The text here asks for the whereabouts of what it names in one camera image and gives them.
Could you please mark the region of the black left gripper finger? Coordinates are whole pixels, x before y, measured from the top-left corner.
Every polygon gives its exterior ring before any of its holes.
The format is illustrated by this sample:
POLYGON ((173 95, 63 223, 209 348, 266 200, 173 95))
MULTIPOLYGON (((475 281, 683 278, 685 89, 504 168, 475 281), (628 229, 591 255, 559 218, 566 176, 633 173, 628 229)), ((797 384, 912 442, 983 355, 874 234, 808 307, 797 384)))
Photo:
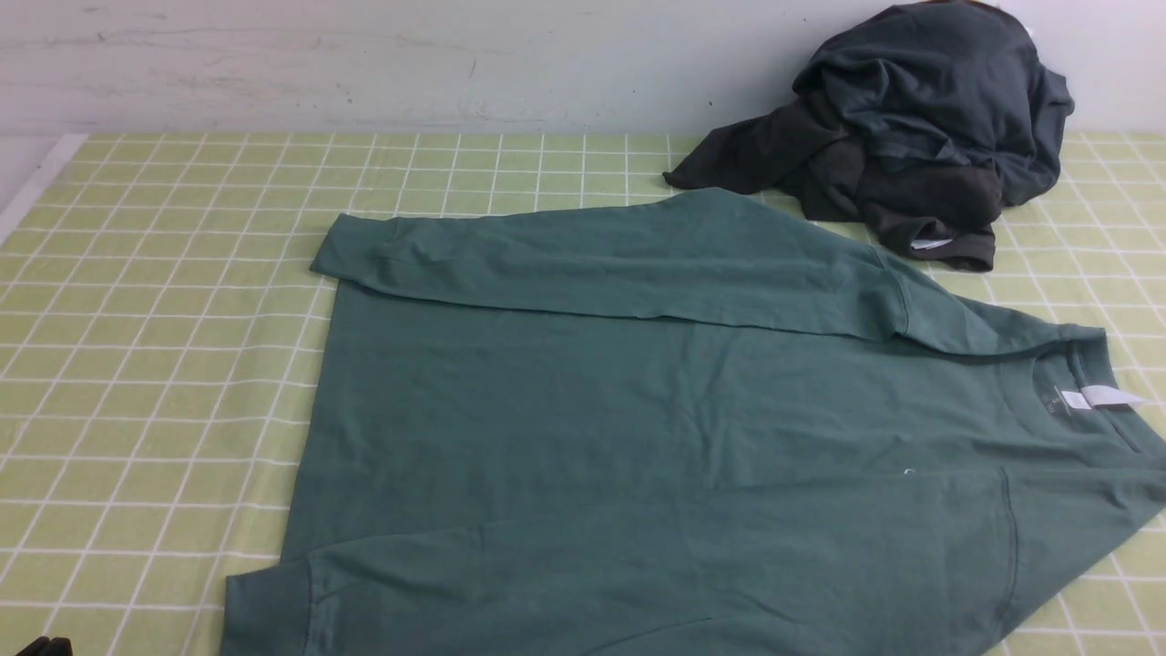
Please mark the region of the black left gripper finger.
POLYGON ((70 639, 40 636, 24 646, 15 656, 73 656, 73 648, 70 639))

